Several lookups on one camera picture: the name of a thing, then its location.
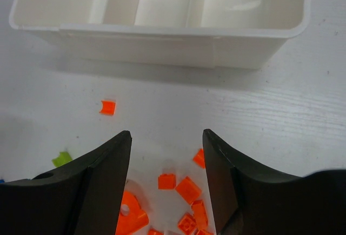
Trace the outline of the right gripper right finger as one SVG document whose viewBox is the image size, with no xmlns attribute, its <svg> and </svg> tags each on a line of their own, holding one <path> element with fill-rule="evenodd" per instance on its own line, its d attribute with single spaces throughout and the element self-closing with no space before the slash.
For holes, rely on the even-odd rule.
<svg viewBox="0 0 346 235">
<path fill-rule="evenodd" d="M 217 234 L 345 234 L 345 171 L 298 177 L 203 132 Z"/>
</svg>

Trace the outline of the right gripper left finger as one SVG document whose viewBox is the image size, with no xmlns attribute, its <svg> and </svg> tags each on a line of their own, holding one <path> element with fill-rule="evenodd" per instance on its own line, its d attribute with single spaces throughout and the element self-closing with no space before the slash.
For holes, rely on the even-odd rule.
<svg viewBox="0 0 346 235">
<path fill-rule="evenodd" d="M 36 176 L 1 184 L 1 234 L 115 234 L 132 137 Z"/>
</svg>

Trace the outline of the upper orange round lego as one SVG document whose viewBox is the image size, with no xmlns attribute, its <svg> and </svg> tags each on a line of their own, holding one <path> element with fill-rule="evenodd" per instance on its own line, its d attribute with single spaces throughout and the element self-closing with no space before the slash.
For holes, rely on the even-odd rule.
<svg viewBox="0 0 346 235">
<path fill-rule="evenodd" d="M 129 191 L 124 191 L 121 207 L 128 207 L 128 213 L 121 210 L 118 216 L 116 235 L 133 234 L 149 224 L 147 213 L 141 208 L 137 198 Z"/>
</svg>

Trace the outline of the orange lego near container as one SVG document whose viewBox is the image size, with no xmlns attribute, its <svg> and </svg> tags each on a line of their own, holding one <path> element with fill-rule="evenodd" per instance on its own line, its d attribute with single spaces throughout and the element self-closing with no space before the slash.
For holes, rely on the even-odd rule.
<svg viewBox="0 0 346 235">
<path fill-rule="evenodd" d="M 199 151 L 195 154 L 192 160 L 196 165 L 198 165 L 202 169 L 205 169 L 205 159 L 204 159 L 203 149 L 199 149 Z"/>
</svg>

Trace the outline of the lone orange lego brick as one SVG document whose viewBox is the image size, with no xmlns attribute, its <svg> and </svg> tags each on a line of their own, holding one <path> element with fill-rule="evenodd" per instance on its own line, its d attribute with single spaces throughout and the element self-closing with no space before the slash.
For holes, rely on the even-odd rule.
<svg viewBox="0 0 346 235">
<path fill-rule="evenodd" d="M 102 100 L 101 101 L 102 108 L 99 111 L 100 114 L 107 115 L 107 116 L 113 116 L 116 111 L 116 102 L 111 100 Z"/>
</svg>

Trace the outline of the white three-compartment container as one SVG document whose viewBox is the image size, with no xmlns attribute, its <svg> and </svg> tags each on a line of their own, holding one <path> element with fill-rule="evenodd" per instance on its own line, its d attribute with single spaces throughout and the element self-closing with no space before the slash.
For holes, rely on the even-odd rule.
<svg viewBox="0 0 346 235">
<path fill-rule="evenodd" d="M 311 0 L 14 0 L 12 28 L 83 59 L 259 69 Z"/>
</svg>

